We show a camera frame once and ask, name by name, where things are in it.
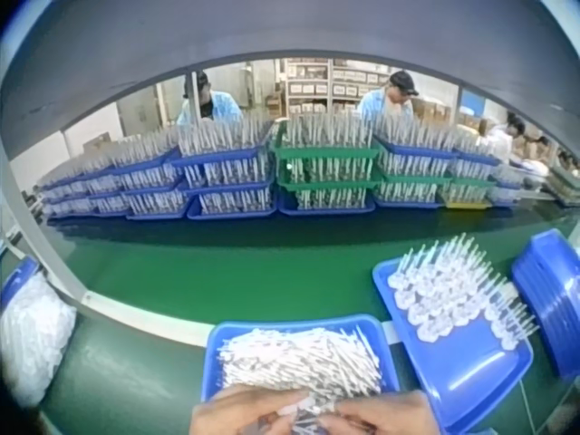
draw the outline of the white plastic bag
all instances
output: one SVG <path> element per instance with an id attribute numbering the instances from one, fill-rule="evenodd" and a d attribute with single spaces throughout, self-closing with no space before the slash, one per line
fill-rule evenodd
<path id="1" fill-rule="evenodd" d="M 23 407 L 33 407 L 42 400 L 61 363 L 76 310 L 56 295 L 40 272 L 23 284 L 18 280 L 25 278 L 13 280 L 11 285 L 18 290 L 7 304 L 3 301 L 0 355 L 14 398 Z"/>

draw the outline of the hand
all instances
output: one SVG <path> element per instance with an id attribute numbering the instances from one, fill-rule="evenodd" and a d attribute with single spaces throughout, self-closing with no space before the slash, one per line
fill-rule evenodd
<path id="1" fill-rule="evenodd" d="M 364 435 L 363 424 L 376 428 L 376 435 L 439 435 L 427 397 L 422 391 L 385 394 L 336 404 L 342 414 L 318 420 L 330 435 Z"/>
<path id="2" fill-rule="evenodd" d="M 290 435 L 294 415 L 278 418 L 276 411 L 298 403 L 307 391 L 272 391 L 235 385 L 193 410 L 189 435 L 237 435 L 246 426 L 266 418 L 264 435 Z"/>

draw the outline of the yellow tray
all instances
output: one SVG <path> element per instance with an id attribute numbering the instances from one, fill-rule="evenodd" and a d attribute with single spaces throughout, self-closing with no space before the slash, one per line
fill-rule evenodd
<path id="1" fill-rule="evenodd" d="M 447 202 L 445 201 L 446 208 L 463 208 L 467 210 L 485 210 L 490 208 L 491 204 L 486 202 L 471 203 L 471 202 Z"/>

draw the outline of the blue shirt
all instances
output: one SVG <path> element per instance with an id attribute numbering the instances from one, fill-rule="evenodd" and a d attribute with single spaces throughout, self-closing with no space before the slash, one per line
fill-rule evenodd
<path id="1" fill-rule="evenodd" d="M 211 91 L 211 101 L 214 103 L 214 109 L 212 111 L 214 120 L 242 114 L 236 100 L 227 92 Z M 187 125 L 190 123 L 191 112 L 189 110 L 189 100 L 185 100 L 183 106 L 181 106 L 181 113 L 179 114 L 177 124 Z"/>
<path id="2" fill-rule="evenodd" d="M 364 94 L 356 110 L 363 118 L 375 118 L 385 113 L 385 103 L 392 104 L 387 98 L 384 88 L 375 89 Z M 413 106 L 410 101 L 401 105 L 401 114 L 413 116 Z"/>

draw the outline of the person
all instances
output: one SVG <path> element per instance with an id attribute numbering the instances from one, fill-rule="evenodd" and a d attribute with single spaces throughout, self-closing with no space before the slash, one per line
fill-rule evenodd
<path id="1" fill-rule="evenodd" d="M 389 77 L 384 88 L 367 92 L 361 99 L 357 111 L 365 118 L 383 114 L 400 113 L 413 116 L 411 97 L 419 95 L 408 72 L 401 70 Z"/>
<path id="2" fill-rule="evenodd" d="M 226 118 L 230 116 L 241 115 L 242 111 L 236 103 L 236 100 L 227 92 L 211 90 L 211 83 L 208 75 L 203 71 L 197 74 L 199 110 L 201 118 Z M 181 113 L 178 116 L 178 125 L 187 125 L 191 123 L 191 111 L 189 110 L 189 99 L 187 86 L 184 86 L 183 98 L 186 100 L 181 106 Z"/>
<path id="3" fill-rule="evenodd" d="M 487 143 L 493 144 L 494 155 L 508 164 L 514 140 L 523 136 L 525 131 L 526 124 L 519 116 L 510 112 L 507 122 L 493 127 L 484 139 Z"/>
<path id="4" fill-rule="evenodd" d="M 549 163 L 549 154 L 550 140 L 546 136 L 526 141 L 524 148 L 518 153 L 522 159 L 538 160 L 546 165 Z"/>
<path id="5" fill-rule="evenodd" d="M 271 391 L 235 385 L 219 392 L 211 401 L 197 406 L 189 435 L 237 435 L 257 421 L 265 427 L 263 435 L 290 435 L 294 415 L 278 417 L 276 411 L 298 403 L 307 391 Z M 318 424 L 330 435 L 363 435 L 362 429 L 375 428 L 376 435 L 438 435 L 427 397 L 422 391 L 383 394 L 345 400 L 335 405 L 337 414 L 318 417 Z"/>

